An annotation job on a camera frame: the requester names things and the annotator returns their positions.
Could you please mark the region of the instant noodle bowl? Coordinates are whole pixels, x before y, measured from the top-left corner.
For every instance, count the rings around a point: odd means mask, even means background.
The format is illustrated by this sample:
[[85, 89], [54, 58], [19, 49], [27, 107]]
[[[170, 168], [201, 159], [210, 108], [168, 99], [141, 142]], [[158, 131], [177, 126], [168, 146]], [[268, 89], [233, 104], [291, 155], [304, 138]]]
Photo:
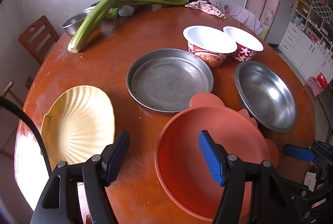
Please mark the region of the instant noodle bowl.
[[223, 32], [236, 42], [237, 49], [231, 55], [238, 62], [252, 60], [256, 53], [262, 52], [264, 49], [261, 41], [241, 28], [225, 26]]
[[202, 59], [210, 68], [218, 68], [235, 52], [237, 44], [225, 32], [208, 26], [190, 26], [183, 30], [188, 51]]

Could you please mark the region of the pink jacket on chair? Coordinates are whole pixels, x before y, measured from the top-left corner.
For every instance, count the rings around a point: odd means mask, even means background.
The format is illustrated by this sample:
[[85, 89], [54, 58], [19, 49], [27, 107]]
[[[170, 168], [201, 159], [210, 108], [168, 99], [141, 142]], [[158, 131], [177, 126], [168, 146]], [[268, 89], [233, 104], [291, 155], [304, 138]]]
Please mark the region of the pink jacket on chair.
[[235, 18], [247, 26], [257, 35], [262, 32], [263, 27], [260, 24], [259, 19], [252, 12], [242, 7], [241, 5], [226, 0], [210, 0], [209, 2], [222, 13], [228, 14], [229, 16]]

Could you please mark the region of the fruit in white foam net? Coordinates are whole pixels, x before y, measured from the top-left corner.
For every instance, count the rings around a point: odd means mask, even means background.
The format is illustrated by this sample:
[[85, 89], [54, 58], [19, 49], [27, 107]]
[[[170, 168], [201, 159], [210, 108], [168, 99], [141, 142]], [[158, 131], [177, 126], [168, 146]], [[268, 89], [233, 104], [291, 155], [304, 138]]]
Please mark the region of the fruit in white foam net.
[[125, 5], [121, 7], [118, 11], [120, 17], [130, 17], [134, 14], [135, 10], [130, 5]]

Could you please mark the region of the green leafy vegetable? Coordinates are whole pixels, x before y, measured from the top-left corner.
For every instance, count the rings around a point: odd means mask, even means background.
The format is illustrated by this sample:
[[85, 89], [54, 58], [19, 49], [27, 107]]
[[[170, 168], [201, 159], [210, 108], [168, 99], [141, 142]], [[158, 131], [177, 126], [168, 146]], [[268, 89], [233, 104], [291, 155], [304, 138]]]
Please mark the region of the green leafy vegetable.
[[111, 8], [107, 13], [106, 18], [107, 20], [116, 20], [118, 15], [119, 15], [119, 9]]

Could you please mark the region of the large steel bowl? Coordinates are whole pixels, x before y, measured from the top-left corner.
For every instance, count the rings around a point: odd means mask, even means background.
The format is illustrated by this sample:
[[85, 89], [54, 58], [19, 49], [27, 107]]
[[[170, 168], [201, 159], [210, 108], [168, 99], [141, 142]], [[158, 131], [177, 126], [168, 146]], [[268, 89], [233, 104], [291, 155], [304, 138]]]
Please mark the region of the large steel bowl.
[[256, 61], [240, 63], [234, 82], [242, 105], [269, 130], [286, 134], [297, 122], [297, 105], [291, 90], [269, 67]]

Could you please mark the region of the pink kids stool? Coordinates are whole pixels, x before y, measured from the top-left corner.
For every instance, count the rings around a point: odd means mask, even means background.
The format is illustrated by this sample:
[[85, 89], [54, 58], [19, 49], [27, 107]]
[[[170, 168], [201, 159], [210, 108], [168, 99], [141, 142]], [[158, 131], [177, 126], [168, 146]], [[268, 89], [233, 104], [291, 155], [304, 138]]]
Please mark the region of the pink kids stool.
[[313, 94], [312, 100], [315, 100], [327, 86], [328, 82], [321, 72], [316, 77], [309, 77], [305, 83], [305, 88], [309, 88]]

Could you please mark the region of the white cabinet shelf unit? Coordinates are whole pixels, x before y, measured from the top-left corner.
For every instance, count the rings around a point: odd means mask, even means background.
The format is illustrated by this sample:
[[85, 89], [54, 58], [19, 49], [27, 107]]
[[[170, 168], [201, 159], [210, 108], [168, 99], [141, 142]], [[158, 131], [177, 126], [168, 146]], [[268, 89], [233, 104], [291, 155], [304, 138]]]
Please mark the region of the white cabinet shelf unit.
[[332, 80], [332, 3], [296, 0], [278, 49], [303, 79], [323, 74]]

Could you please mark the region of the near celery bunch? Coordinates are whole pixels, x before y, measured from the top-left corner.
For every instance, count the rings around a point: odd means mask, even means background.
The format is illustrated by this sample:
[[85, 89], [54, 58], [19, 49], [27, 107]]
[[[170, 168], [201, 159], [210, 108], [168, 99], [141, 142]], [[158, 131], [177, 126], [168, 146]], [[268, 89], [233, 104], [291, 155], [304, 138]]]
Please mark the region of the near celery bunch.
[[80, 53], [92, 33], [118, 0], [101, 0], [88, 14], [68, 44], [68, 51]]

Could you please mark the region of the curved-back wooden chair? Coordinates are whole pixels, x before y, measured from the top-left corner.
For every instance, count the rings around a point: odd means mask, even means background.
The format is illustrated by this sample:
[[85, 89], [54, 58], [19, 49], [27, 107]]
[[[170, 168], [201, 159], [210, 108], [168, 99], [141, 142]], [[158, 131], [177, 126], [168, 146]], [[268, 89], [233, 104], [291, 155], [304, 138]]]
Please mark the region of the curved-back wooden chair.
[[[12, 87], [14, 85], [14, 81], [11, 80], [11, 82], [9, 82], [9, 84], [7, 85], [7, 87], [2, 91], [1, 93], [1, 97], [5, 98], [5, 96], [7, 96], [8, 94], [11, 95], [11, 97], [15, 100], [15, 102], [22, 108], [24, 106], [24, 102], [12, 91]], [[1, 155], [14, 160], [14, 156], [13, 154], [5, 151], [4, 149], [1, 149]]]

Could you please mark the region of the orange plastic plate with ears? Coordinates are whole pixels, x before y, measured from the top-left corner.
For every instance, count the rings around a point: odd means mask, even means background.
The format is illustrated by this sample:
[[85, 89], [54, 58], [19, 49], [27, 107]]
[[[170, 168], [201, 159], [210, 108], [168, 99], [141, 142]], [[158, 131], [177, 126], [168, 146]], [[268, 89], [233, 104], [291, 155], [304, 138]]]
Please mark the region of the orange plastic plate with ears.
[[274, 167], [279, 152], [264, 138], [247, 110], [235, 111], [216, 95], [198, 93], [190, 107], [174, 116], [163, 128], [155, 152], [158, 179], [167, 195], [190, 215], [212, 221], [219, 206], [227, 168], [213, 152], [209, 139], [223, 146], [228, 155]]

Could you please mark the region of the brown wooden slat chair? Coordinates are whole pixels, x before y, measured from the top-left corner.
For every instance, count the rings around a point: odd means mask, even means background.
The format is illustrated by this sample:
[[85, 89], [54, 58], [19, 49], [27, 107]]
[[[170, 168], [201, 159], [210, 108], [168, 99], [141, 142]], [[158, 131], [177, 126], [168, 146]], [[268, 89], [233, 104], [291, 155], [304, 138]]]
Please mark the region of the brown wooden slat chair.
[[58, 33], [47, 19], [41, 16], [19, 36], [18, 42], [42, 65], [50, 48], [59, 40]]

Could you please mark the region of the small steel bowl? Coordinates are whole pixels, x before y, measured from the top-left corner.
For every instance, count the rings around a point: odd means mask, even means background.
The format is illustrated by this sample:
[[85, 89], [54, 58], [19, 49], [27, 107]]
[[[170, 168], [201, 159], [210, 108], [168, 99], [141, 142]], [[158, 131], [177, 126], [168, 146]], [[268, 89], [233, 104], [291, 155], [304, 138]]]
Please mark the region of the small steel bowl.
[[65, 33], [69, 36], [74, 36], [86, 17], [93, 11], [94, 8], [95, 6], [88, 7], [64, 22], [62, 29], [65, 31]]

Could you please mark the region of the steel pan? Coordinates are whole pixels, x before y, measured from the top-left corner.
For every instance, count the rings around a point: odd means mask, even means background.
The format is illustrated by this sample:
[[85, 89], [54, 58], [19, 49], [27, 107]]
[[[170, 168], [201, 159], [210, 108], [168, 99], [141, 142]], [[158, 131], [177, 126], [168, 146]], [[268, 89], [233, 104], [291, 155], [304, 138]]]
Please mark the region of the steel pan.
[[213, 74], [199, 57], [180, 49], [157, 49], [133, 62], [126, 75], [131, 97], [157, 113], [187, 109], [197, 93], [213, 89]]

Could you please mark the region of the yellow shell-shaped plate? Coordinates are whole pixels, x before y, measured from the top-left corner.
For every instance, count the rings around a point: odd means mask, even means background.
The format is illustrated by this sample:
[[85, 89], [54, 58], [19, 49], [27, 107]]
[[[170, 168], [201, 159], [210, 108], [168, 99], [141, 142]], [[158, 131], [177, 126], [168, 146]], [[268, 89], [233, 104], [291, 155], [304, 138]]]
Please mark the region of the yellow shell-shaped plate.
[[115, 140], [112, 102], [103, 90], [80, 85], [66, 90], [43, 117], [41, 137], [52, 169], [61, 161], [84, 163]]

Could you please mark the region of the pink cloth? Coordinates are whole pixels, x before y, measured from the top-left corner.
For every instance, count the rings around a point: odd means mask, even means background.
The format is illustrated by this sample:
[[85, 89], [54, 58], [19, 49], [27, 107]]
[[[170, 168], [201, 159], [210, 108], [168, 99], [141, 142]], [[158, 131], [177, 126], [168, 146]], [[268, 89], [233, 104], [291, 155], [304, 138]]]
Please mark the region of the pink cloth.
[[191, 8], [191, 9], [196, 9], [196, 10], [202, 11], [202, 12], [212, 15], [212, 16], [216, 16], [221, 19], [226, 18], [224, 13], [222, 13], [219, 9], [217, 9], [213, 5], [209, 4], [207, 1], [203, 1], [203, 0], [193, 1], [191, 3], [186, 4], [185, 7]]

